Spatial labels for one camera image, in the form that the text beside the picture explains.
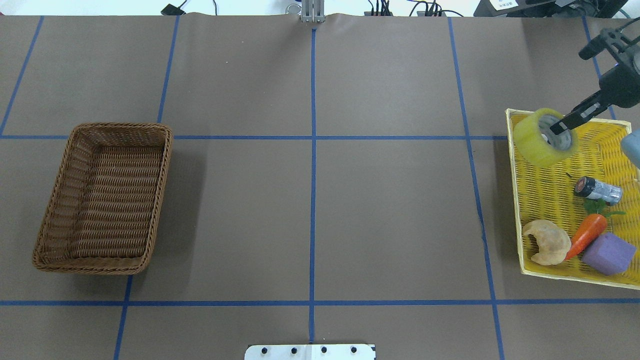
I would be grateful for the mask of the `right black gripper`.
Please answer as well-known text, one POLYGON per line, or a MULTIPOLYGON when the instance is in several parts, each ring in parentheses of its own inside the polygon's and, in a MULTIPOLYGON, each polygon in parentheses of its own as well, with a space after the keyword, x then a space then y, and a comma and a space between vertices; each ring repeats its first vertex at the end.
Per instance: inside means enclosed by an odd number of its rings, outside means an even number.
POLYGON ((569 114, 550 126, 554 135, 585 125, 605 112, 610 105, 630 109, 640 102, 640 80, 637 71, 626 64, 615 64, 599 78, 599 91, 581 101, 569 114))

